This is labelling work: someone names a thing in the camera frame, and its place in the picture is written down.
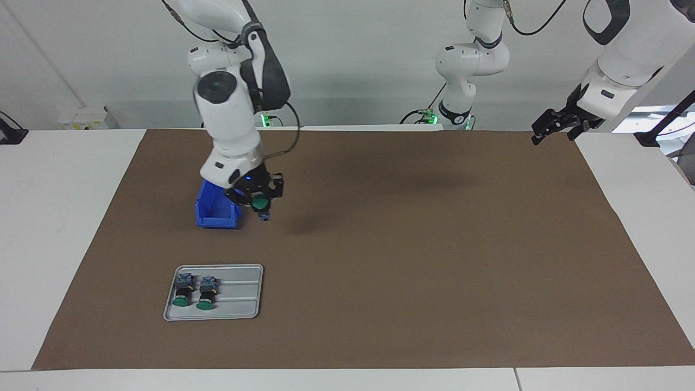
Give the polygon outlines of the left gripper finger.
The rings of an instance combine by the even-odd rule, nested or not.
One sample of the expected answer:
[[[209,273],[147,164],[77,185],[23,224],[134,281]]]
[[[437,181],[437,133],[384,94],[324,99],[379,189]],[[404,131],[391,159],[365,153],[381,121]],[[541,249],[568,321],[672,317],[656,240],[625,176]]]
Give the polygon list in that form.
[[[532,144],[540,144],[547,136],[563,131],[570,125],[570,116],[563,111],[546,110],[531,125]]]
[[[584,132],[588,132],[591,129],[596,129],[603,124],[603,119],[596,119],[595,121],[581,121],[581,123],[573,127],[568,133],[567,138],[569,141],[574,142],[580,135]]]

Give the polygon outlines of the blue plastic bin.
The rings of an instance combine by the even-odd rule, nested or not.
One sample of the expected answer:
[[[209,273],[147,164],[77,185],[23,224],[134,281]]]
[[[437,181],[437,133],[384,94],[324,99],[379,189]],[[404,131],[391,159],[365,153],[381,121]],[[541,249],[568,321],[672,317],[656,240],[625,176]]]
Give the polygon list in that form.
[[[194,203],[194,214],[201,228],[236,229],[242,210],[229,200],[223,188],[203,180]]]

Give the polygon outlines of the black angled stand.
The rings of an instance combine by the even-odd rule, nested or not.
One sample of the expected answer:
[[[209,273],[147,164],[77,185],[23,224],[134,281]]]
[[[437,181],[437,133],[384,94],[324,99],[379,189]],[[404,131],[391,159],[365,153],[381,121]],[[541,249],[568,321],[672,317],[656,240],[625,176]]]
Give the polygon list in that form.
[[[634,134],[636,140],[645,148],[658,148],[660,144],[657,142],[658,136],[667,128],[676,118],[682,116],[693,104],[695,104],[695,89],[693,89],[687,97],[678,103],[665,117],[663,117],[650,131],[636,132]]]

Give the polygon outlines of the grey metal tray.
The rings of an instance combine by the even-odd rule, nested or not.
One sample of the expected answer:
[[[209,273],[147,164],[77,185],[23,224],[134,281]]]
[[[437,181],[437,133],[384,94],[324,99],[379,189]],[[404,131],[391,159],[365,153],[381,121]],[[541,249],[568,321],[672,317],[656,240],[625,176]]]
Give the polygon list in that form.
[[[207,264],[183,265],[176,268],[172,277],[163,318],[166,321],[218,321],[253,319],[259,313],[263,284],[263,266],[260,264]],[[191,304],[176,307],[171,304],[173,284],[179,273],[194,276],[195,291]],[[202,277],[214,276],[218,283],[215,308],[199,310],[199,287]]]

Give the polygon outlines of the grey chair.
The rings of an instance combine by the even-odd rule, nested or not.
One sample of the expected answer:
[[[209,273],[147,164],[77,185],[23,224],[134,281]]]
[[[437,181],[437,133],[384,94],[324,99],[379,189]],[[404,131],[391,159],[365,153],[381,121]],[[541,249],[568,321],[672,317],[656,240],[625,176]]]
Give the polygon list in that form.
[[[695,188],[695,153],[685,153],[682,149],[667,154],[680,175]]]

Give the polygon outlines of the brown table mat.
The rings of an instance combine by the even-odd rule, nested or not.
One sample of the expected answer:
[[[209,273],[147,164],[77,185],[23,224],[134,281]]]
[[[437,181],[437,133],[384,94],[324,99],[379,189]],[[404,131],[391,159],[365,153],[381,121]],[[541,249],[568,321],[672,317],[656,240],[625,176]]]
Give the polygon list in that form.
[[[695,365],[578,145],[305,132],[271,221],[196,226],[204,131],[148,130],[33,369]],[[253,319],[166,321],[176,268],[260,264]]]

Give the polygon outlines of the white background box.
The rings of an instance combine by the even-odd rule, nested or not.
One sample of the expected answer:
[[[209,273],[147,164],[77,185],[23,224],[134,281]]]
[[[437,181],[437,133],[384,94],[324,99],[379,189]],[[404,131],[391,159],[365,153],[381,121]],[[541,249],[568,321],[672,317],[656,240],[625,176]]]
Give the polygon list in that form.
[[[106,106],[85,106],[63,109],[57,118],[57,126],[64,130],[117,129],[118,124]]]

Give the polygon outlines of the black clamp mount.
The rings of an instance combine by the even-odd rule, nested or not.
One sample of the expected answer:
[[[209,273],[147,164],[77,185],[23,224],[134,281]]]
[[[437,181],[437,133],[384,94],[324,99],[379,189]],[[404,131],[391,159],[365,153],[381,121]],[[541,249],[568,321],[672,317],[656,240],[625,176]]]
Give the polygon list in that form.
[[[28,133],[28,129],[0,110],[0,144],[20,144]]]

